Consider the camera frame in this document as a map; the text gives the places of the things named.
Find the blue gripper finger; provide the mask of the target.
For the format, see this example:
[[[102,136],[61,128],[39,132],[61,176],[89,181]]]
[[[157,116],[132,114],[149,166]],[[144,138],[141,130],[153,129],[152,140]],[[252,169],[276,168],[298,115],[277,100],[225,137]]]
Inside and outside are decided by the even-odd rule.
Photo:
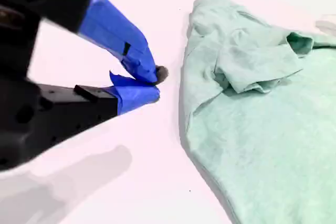
[[[40,84],[37,114],[27,145],[55,145],[118,115],[155,103],[159,89],[111,73],[110,87]]]
[[[109,0],[7,0],[7,6],[19,14],[18,25],[44,18],[107,50],[139,81],[157,85],[168,76],[142,32]]]

